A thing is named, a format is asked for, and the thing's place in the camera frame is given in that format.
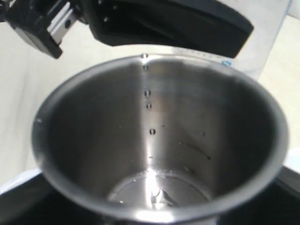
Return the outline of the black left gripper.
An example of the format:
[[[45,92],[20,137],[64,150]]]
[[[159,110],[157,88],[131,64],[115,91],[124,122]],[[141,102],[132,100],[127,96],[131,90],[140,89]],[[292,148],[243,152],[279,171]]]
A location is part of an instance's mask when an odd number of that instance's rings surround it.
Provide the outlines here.
[[[72,0],[2,0],[0,21],[38,51],[57,59],[63,37],[79,20]]]

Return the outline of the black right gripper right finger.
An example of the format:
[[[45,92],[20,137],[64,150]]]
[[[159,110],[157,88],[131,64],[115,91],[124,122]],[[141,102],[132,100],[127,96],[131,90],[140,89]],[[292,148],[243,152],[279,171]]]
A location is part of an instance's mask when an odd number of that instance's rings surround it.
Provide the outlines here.
[[[298,225],[300,175],[283,167],[263,192],[246,204],[220,216],[217,225]]]

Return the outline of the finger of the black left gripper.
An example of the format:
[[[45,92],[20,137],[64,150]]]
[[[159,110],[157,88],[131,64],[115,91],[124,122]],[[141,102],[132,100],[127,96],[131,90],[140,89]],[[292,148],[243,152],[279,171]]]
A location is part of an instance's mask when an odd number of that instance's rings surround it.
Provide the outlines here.
[[[94,38],[106,45],[166,45],[235,57],[252,23],[217,0],[82,0]]]

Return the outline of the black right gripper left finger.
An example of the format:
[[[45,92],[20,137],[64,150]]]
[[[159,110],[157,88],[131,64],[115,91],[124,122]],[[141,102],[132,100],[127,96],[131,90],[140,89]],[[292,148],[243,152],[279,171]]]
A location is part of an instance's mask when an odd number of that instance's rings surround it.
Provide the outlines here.
[[[0,188],[2,225],[104,225],[102,216],[56,191],[40,172],[23,172]]]

